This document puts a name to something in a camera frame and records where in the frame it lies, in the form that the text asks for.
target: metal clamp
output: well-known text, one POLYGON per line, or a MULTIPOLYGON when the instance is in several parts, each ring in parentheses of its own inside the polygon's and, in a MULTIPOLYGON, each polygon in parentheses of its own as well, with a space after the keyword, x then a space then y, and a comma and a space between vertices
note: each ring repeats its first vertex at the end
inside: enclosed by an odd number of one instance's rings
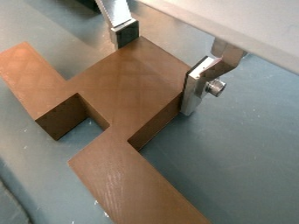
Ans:
POLYGON ((223 92, 227 84, 219 77, 238 67, 246 52, 215 38, 211 53, 216 59, 206 56, 191 71, 186 74, 182 98, 182 113, 187 116, 202 103, 207 93, 216 97, 223 92))
POLYGON ((108 24, 110 37, 116 49, 139 37, 139 23, 131 16, 127 0, 96 0, 108 24))

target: gray table surface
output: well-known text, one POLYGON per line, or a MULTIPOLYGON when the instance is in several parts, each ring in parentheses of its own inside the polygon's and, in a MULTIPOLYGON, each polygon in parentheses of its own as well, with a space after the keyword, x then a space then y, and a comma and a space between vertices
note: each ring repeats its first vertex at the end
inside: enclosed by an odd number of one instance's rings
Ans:
MULTIPOLYGON (((68 79, 114 52, 103 17, 73 0, 0 0, 0 51, 28 41, 68 79)), ((130 2, 140 32, 194 65, 212 36, 130 2)), ((142 154, 214 224, 299 220, 299 77, 248 55, 220 98, 179 115, 142 154)), ((111 223, 67 165, 100 135, 87 120, 55 142, 0 80, 0 176, 36 224, 111 223)))

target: cross-shaped object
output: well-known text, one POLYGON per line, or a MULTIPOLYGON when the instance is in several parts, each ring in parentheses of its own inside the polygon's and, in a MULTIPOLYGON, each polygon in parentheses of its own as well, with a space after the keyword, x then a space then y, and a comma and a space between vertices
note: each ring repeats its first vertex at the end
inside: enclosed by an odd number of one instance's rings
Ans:
POLYGON ((143 37, 68 81, 29 44, 0 54, 3 79, 55 140, 88 116, 103 128, 69 167, 118 224, 210 223, 138 153, 179 113, 188 70, 143 37))

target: gray surface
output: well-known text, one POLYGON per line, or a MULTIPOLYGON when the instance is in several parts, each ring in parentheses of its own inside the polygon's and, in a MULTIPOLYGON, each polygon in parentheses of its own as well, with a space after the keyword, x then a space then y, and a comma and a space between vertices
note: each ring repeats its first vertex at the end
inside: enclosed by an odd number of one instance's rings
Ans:
MULTIPOLYGON (((114 52, 103 17, 76 1, 0 3, 0 51, 29 41, 67 79, 114 52)), ((130 6, 142 34, 194 65, 212 37, 130 6)), ((179 115, 142 154, 214 224, 296 223, 299 77, 250 55, 223 80, 220 98, 179 115)), ((0 124, 0 176, 35 223, 111 223, 67 166, 99 126, 85 121, 55 142, 1 80, 0 124)))
POLYGON ((0 179, 0 224, 28 224, 29 218, 0 179))
POLYGON ((296 0, 136 0, 299 73, 296 0))

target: brown block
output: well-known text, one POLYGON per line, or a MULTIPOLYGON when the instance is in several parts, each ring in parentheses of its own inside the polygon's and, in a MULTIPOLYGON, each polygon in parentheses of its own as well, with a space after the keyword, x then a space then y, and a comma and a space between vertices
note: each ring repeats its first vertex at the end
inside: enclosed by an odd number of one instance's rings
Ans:
POLYGON ((69 167, 118 224, 210 223, 136 151, 179 113, 188 69, 146 38, 68 81, 27 43, 0 54, 4 81, 53 139, 88 116, 105 130, 69 167))

